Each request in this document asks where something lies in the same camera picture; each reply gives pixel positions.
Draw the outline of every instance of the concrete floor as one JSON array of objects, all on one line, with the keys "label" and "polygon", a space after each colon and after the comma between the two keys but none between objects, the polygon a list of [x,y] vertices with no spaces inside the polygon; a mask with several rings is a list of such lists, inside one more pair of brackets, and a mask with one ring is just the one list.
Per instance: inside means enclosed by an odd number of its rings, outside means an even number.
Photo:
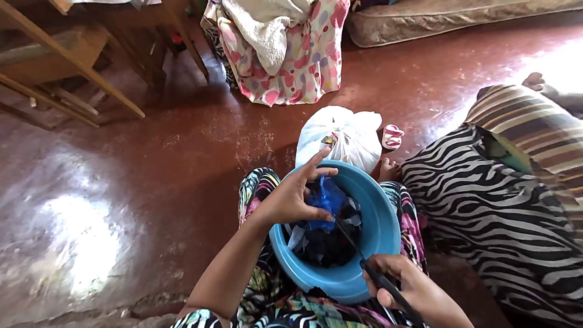
[{"label": "concrete floor", "polygon": [[240,179],[292,169],[301,127],[326,105],[398,125],[401,161],[457,127],[481,87],[532,71],[581,86],[583,73],[583,13],[560,13],[368,49],[345,38],[339,91],[270,109],[231,93],[196,39],[210,85],[187,53],[167,58],[163,95],[126,68],[104,73],[144,120],[46,132],[0,117],[0,326],[189,293],[237,229]]}]

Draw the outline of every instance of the person's left hand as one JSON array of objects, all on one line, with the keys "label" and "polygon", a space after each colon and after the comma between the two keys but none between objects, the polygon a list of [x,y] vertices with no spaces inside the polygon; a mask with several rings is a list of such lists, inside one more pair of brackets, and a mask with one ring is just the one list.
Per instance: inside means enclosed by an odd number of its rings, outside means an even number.
[{"label": "person's left hand", "polygon": [[314,155],[298,171],[287,175],[281,184],[257,206],[252,215],[270,225],[298,220],[332,221],[332,215],[329,212],[309,206],[304,202],[304,188],[308,181],[313,181],[320,175],[338,174],[338,169],[316,168],[329,153],[328,147]]}]

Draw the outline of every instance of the pink and white sandal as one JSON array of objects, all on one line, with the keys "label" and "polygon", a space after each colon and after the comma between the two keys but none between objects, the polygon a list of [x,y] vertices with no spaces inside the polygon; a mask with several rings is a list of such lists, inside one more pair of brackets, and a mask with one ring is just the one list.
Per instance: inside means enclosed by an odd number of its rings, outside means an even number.
[{"label": "pink and white sandal", "polygon": [[391,150],[399,148],[401,146],[401,137],[404,134],[395,124],[387,125],[382,133],[382,146]]}]

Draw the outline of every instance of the pink polka dot fabric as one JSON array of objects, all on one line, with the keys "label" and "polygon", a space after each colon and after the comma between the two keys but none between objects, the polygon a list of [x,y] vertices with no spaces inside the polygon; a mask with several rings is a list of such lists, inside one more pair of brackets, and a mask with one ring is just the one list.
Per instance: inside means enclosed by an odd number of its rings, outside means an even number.
[{"label": "pink polka dot fabric", "polygon": [[218,18],[220,42],[237,78],[239,90],[254,103],[315,103],[324,93],[340,88],[342,27],[349,0],[319,0],[303,25],[286,30],[287,51],[275,76],[265,72],[257,54],[237,26]]}]

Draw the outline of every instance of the white towel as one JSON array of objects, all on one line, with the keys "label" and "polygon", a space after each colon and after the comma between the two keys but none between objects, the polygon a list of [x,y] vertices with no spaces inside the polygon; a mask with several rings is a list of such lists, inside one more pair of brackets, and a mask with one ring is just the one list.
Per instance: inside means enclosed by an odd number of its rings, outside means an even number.
[{"label": "white towel", "polygon": [[286,56],[286,27],[303,24],[315,0],[223,0],[243,38],[255,49],[269,75],[276,75]]}]

